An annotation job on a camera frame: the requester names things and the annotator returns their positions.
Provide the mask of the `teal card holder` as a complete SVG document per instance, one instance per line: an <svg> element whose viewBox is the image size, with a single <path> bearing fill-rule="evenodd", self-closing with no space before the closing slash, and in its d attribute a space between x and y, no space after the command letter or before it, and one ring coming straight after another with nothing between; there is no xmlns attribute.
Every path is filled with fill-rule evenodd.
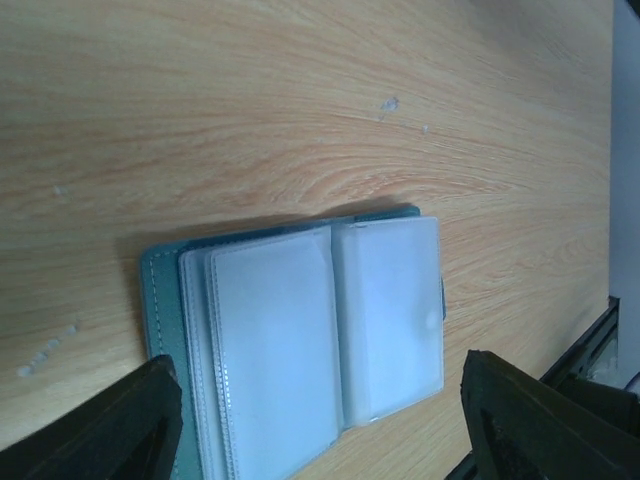
<svg viewBox="0 0 640 480"><path fill-rule="evenodd" d="M152 247L150 357L182 391L175 479L285 479L347 430L439 393L439 223L419 208Z"/></svg>

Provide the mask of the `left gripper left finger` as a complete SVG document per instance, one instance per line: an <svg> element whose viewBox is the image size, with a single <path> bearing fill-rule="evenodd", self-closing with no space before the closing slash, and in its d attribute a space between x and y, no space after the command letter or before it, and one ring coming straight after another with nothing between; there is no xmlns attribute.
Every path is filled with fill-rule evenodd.
<svg viewBox="0 0 640 480"><path fill-rule="evenodd" d="M170 356L147 361L1 451L3 479L168 479L182 430Z"/></svg>

